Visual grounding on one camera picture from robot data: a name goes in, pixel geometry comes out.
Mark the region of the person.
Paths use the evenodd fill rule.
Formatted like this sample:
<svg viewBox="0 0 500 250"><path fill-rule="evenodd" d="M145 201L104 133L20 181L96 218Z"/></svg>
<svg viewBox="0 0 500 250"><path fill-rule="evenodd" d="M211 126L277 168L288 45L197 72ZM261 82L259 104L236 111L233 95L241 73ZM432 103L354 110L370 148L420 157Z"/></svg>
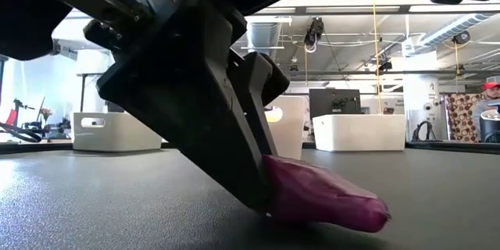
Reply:
<svg viewBox="0 0 500 250"><path fill-rule="evenodd" d="M500 98L500 84L494 81L487 81L482 86L482 99L473 105L472 107L472 121L473 125L476 127L478 141L482 141L481 128L480 128L480 116L484 111L494 109L490 107L488 103L491 100Z"/></svg>

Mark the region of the black round bin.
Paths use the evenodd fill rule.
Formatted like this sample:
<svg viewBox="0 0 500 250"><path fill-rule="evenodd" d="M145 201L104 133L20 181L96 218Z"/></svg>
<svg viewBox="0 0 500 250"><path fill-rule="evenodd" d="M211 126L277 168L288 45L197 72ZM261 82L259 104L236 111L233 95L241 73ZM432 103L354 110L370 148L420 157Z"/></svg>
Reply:
<svg viewBox="0 0 500 250"><path fill-rule="evenodd" d="M496 109L481 113L480 139L483 143L500 144L500 113Z"/></svg>

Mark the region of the black horizontal rail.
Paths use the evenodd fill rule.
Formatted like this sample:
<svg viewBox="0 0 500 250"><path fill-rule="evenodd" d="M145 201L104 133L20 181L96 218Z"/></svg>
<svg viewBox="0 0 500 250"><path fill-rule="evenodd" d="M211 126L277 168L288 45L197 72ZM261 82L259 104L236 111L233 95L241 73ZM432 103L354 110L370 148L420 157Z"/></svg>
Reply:
<svg viewBox="0 0 500 250"><path fill-rule="evenodd" d="M500 69L495 70L390 70L390 71L292 71L286 73L291 76L353 76L353 75L406 75L406 74L488 74L500 73Z"/></svg>

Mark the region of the black ceiling spotlight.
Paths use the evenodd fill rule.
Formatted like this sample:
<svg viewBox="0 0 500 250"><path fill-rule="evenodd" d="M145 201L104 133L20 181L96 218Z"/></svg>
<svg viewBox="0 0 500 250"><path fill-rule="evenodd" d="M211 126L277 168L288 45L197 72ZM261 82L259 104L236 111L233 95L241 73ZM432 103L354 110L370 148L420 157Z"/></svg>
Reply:
<svg viewBox="0 0 500 250"><path fill-rule="evenodd" d="M305 51L308 53L313 53L316 50L318 41L321 39L324 32L324 23L320 17L315 17L312 19L311 24L305 33L304 46Z"/></svg>
<svg viewBox="0 0 500 250"><path fill-rule="evenodd" d="M457 45L464 45L470 41L470 33L465 30L452 38L452 42Z"/></svg>

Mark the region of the black metal rack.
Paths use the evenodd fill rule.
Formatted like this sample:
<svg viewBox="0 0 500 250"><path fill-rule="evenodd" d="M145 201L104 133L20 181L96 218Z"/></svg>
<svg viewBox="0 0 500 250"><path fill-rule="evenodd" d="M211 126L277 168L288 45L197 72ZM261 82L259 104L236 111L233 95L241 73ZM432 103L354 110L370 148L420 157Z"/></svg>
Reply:
<svg viewBox="0 0 500 250"><path fill-rule="evenodd" d="M87 77L97 77L99 73L78 73L78 77L81 78L81 90L80 90L80 112L84 110L84 96L85 96L85 88L86 88L86 79Z"/></svg>

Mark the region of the white plastic basket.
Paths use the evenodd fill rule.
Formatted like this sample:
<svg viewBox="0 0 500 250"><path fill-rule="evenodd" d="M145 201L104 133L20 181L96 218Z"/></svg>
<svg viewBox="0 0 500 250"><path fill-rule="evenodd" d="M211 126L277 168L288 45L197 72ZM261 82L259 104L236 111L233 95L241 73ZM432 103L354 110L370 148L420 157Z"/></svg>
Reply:
<svg viewBox="0 0 500 250"><path fill-rule="evenodd" d="M265 108L277 154L300 160L306 114L306 98L281 95Z"/></svg>
<svg viewBox="0 0 500 250"><path fill-rule="evenodd" d="M316 149L326 152L402 151L404 115L332 114L312 119Z"/></svg>

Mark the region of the small purple eggplant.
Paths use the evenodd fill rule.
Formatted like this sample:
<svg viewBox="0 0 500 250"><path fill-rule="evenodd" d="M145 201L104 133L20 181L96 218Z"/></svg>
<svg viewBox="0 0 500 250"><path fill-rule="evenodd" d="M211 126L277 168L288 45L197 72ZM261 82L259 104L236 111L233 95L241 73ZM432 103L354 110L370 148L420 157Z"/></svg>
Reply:
<svg viewBox="0 0 500 250"><path fill-rule="evenodd" d="M266 212L275 220L376 233L391 219L381 198L323 167L274 155L262 162L273 188Z"/></svg>

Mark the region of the silver ventilation duct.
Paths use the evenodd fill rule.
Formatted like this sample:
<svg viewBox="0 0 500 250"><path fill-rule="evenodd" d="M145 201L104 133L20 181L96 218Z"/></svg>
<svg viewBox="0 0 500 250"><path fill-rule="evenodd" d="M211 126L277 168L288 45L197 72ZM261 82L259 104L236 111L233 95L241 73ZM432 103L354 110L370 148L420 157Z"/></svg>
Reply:
<svg viewBox="0 0 500 250"><path fill-rule="evenodd" d="M281 33L281 23L248 23L246 40L247 52L261 52L271 59L275 58Z"/></svg>

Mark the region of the white ribbed duct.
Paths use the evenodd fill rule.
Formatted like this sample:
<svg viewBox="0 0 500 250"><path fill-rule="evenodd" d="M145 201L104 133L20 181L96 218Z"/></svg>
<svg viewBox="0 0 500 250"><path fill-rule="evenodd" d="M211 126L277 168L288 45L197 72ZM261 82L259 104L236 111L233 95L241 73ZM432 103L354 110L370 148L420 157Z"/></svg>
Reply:
<svg viewBox="0 0 500 250"><path fill-rule="evenodd" d="M470 28L489 20L493 16L495 16L493 12L466 14L443 26L440 30L427 34L418 41L417 45L420 47L435 46L464 31L468 31Z"/></svg>

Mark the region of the black table mat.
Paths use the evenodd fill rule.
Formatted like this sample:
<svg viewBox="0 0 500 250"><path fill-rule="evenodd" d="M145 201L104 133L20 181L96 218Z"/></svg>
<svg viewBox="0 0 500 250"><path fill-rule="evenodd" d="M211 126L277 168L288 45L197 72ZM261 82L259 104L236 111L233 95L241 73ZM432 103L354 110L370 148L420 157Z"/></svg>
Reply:
<svg viewBox="0 0 500 250"><path fill-rule="evenodd" d="M500 155L302 156L382 198L385 228L277 225L173 149L33 152L0 155L0 250L500 250Z"/></svg>

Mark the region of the white round pillar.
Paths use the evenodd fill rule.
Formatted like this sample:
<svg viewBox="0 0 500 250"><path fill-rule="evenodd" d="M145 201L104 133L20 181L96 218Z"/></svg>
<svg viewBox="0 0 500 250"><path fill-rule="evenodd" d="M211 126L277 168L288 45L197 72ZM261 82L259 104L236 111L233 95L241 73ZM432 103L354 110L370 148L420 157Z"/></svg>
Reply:
<svg viewBox="0 0 500 250"><path fill-rule="evenodd" d="M406 71L438 70L435 51L406 57L404 63ZM435 137L440 139L441 101L438 76L428 73L405 74L403 94L407 142L413 139L413 131L423 121L430 123Z"/></svg>

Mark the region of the brown dotted curtain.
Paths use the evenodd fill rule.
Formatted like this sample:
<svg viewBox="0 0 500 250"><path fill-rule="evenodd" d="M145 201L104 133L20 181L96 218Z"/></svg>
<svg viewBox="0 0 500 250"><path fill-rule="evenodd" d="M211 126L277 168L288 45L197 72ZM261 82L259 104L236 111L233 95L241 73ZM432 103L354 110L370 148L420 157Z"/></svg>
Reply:
<svg viewBox="0 0 500 250"><path fill-rule="evenodd" d="M482 98L481 94L445 93L448 138L451 141L477 143L480 140L472 119L472 108Z"/></svg>

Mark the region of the grey plastic basket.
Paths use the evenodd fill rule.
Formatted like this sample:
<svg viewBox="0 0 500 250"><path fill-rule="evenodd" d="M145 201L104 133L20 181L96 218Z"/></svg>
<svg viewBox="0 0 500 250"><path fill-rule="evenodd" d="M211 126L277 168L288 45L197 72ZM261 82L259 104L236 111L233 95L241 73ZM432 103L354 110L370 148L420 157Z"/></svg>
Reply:
<svg viewBox="0 0 500 250"><path fill-rule="evenodd" d="M125 112L75 112L73 149L89 152L137 152L160 149L162 137Z"/></svg>

